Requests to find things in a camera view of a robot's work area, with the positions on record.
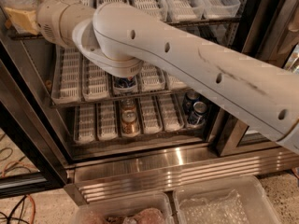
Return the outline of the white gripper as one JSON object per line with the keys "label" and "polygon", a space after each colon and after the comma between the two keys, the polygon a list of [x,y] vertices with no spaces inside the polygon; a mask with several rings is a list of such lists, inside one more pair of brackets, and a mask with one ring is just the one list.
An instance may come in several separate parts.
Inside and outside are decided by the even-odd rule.
{"label": "white gripper", "polygon": [[64,48],[75,47],[72,33],[82,21],[90,19],[94,8],[85,6],[79,0],[40,0],[35,10],[21,10],[5,7],[10,21],[24,31],[40,33],[49,42]]}

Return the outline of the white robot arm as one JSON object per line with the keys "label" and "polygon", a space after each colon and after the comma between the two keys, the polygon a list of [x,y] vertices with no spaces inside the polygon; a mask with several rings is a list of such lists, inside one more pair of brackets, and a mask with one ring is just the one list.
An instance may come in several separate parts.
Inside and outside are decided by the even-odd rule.
{"label": "white robot arm", "polygon": [[299,153],[299,76],[183,32],[124,3],[2,0],[10,20],[77,48],[115,77],[158,66],[268,139]]}

